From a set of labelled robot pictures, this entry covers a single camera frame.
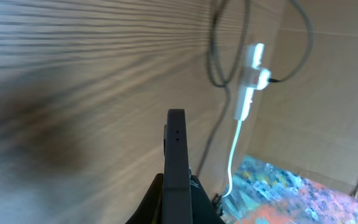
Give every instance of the colorful fabric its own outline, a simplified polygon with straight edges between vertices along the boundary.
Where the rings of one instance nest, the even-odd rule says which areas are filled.
[[[222,203],[226,223],[358,223],[358,200],[250,156]]]

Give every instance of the brown cardboard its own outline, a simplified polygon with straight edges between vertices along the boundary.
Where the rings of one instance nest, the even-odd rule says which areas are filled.
[[[251,154],[299,168],[300,175],[348,193],[358,176],[358,1],[300,1],[315,44],[303,70],[271,84],[260,105]],[[271,70],[288,74],[306,44],[305,26],[288,4]]]

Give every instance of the white connector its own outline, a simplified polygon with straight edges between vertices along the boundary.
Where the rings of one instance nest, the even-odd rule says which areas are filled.
[[[233,143],[231,145],[229,162],[227,163],[227,176],[229,178],[229,189],[223,197],[227,197],[233,188],[233,181],[231,177],[231,164],[233,160],[234,151],[236,150],[237,140],[240,136],[241,124],[248,117],[251,109],[252,97],[255,90],[263,90],[269,84],[271,76],[267,68],[260,68],[262,56],[264,54],[264,44],[253,44],[247,48],[247,55],[245,58],[244,72],[241,77],[239,87],[239,97],[237,108],[234,112],[234,119],[238,120],[236,133],[234,134]]]

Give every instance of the white cord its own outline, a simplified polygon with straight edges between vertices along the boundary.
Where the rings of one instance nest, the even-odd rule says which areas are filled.
[[[229,196],[229,194],[231,193],[231,190],[233,189],[233,180],[231,178],[231,164],[233,161],[234,151],[236,150],[237,140],[239,139],[239,136],[240,136],[241,124],[242,124],[242,121],[239,120],[237,122],[236,133],[234,134],[233,143],[231,145],[229,162],[227,163],[227,176],[229,177],[229,190],[226,192],[225,195],[223,195],[223,197]]]

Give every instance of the wooden surface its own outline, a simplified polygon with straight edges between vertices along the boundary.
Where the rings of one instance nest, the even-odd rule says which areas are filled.
[[[267,44],[264,64],[283,5],[252,4],[247,42]],[[186,110],[197,167],[224,98],[204,67],[208,6],[0,0],[0,223],[124,223],[163,171],[170,108]],[[232,1],[220,28],[226,70],[243,10]],[[234,167],[247,151],[259,98]],[[200,177],[209,195],[223,190],[233,128],[229,113]]]
[[[250,153],[349,193],[358,176],[358,1],[308,1],[315,35],[304,69],[263,95]],[[288,5],[271,64],[280,78],[306,44],[299,13]]]

